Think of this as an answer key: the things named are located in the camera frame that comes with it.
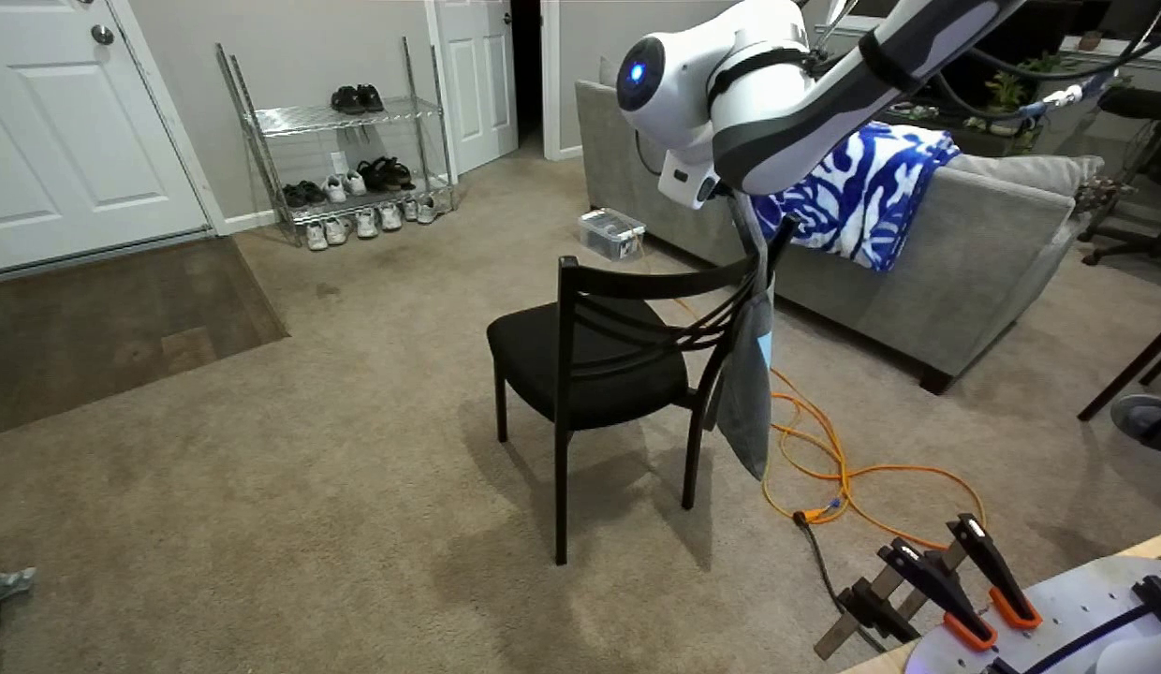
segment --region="carpet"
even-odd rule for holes
[[[234,241],[0,283],[0,429],[285,337]]]

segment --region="door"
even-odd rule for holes
[[[0,0],[0,269],[204,224],[107,6]]]
[[[513,155],[509,0],[436,0],[458,173]]]

